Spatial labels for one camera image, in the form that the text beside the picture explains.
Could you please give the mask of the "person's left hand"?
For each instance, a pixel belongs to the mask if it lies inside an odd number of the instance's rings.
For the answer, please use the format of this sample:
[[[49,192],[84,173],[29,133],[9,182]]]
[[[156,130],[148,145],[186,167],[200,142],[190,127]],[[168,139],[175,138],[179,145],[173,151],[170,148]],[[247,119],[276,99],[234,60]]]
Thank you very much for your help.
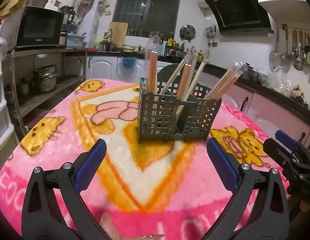
[[[123,237],[118,228],[111,220],[111,216],[108,213],[103,213],[101,220],[99,222],[103,230],[109,235],[113,240],[143,240],[143,239],[161,239],[165,237],[165,234],[155,234],[155,235],[143,235],[136,237]]]

